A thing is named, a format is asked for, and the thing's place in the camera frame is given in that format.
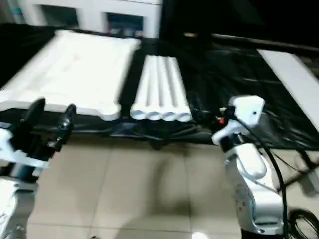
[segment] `black cable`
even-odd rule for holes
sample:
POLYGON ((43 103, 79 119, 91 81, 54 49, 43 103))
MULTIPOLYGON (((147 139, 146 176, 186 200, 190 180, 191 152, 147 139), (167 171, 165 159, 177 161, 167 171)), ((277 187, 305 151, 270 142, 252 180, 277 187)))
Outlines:
POLYGON ((232 116, 230 116, 230 118, 232 120, 235 120, 237 122, 239 122, 246 130, 248 130, 252 136, 255 137, 255 139, 258 141, 258 143, 260 144, 260 146, 264 149, 264 151, 266 152, 266 154, 268 155, 272 165, 274 166, 275 172, 277 174, 277 177, 279 179, 279 185, 282 188, 282 198, 283 198, 283 223, 284 223, 284 238, 289 238, 289 228, 288 228, 288 216, 287 216, 287 196, 286 196, 286 188, 285 188, 285 183, 284 183, 284 179, 283 176, 280 172, 279 166, 276 162, 276 160, 274 159, 273 155, 271 154, 269 148, 263 143, 263 141, 244 123, 242 122, 240 119, 238 119, 234 114, 232 114, 232 116))
POLYGON ((316 238, 319 238, 319 220, 312 212, 303 209, 293 209, 289 212, 290 235, 295 239, 309 239, 298 226, 298 221, 301 220, 308 223, 314 230, 316 238))
POLYGON ((301 173, 301 171, 299 171, 298 169, 294 168, 293 166, 291 166, 289 163, 287 163, 285 160, 283 160, 281 157, 279 157, 277 154, 275 154, 274 152, 271 152, 276 158, 278 158, 280 161, 282 161, 285 165, 287 165, 288 167, 290 167, 291 169, 301 173))

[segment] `beige floor tile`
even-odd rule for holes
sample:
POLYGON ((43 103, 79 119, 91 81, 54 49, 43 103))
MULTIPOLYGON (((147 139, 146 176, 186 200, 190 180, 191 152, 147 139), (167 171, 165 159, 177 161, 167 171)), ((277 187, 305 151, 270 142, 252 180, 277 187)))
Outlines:
POLYGON ((183 150, 114 146, 93 226, 189 231, 188 209, 183 150))
POLYGON ((239 239, 241 238, 240 234, 208 234, 208 239, 239 239))
POLYGON ((110 145, 73 140, 39 180, 31 223, 90 226, 104 180, 110 145))
POLYGON ((29 224, 30 239, 87 239, 89 228, 29 224))
POLYGON ((90 231, 90 237, 96 236, 97 239, 191 239, 190 235, 190 233, 136 229, 92 228, 90 231))
POLYGON ((189 149, 186 156, 186 171, 192 230, 206 233, 238 233, 233 190, 226 177, 220 148, 189 149))
POLYGON ((306 197, 298 183, 287 188, 287 201, 289 207, 309 210, 319 218, 319 196, 306 197))

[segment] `black plastic sheet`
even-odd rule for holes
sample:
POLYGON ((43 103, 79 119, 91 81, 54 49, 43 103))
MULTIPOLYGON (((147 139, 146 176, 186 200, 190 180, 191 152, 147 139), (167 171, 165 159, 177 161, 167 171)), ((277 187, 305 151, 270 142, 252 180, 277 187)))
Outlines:
MULTIPOLYGON (((51 27, 0 26, 0 48, 1 52, 6 53, 3 57, 5 67, 1 69, 2 86, 54 36, 54 31, 55 28, 51 27)), ((142 139, 163 144, 212 144, 212 133, 220 127, 216 121, 219 108, 226 106, 230 97, 242 94, 259 95, 265 99, 264 113, 256 132, 269 147, 319 149, 317 131, 256 50, 204 46, 196 42, 176 45, 151 39, 143 39, 141 48, 133 56, 119 99, 121 117, 116 121, 104 122, 99 117, 78 115, 73 133, 142 139), (178 59, 193 121, 152 122, 130 117, 130 107, 147 54, 178 59)), ((22 112, 18 109, 1 112, 0 121, 18 122, 22 112)), ((54 133, 58 115, 45 112, 36 131, 54 133)))

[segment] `white tube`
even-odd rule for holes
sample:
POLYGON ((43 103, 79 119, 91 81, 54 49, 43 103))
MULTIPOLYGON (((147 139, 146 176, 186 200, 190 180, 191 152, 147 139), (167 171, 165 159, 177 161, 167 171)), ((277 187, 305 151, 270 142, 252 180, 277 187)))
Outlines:
POLYGON ((159 78, 156 63, 156 56, 151 56, 149 67, 149 105, 147 106, 147 118, 152 121, 161 119, 159 78))
POLYGON ((131 107, 130 115, 135 120, 144 120, 147 117, 146 105, 148 101, 149 91, 149 69, 151 56, 146 56, 142 69, 142 74, 135 96, 135 101, 131 107))
POLYGON ((175 95, 175 106, 177 108, 177 120, 188 122, 192 120, 192 115, 186 99, 184 83, 180 74, 180 69, 176 58, 168 57, 168 68, 170 72, 170 83, 172 84, 173 94, 175 95))
POLYGON ((162 119, 164 121, 174 121, 177 118, 176 108, 173 105, 172 92, 169 85, 166 57, 157 57, 157 67, 159 75, 159 98, 162 108, 162 119))

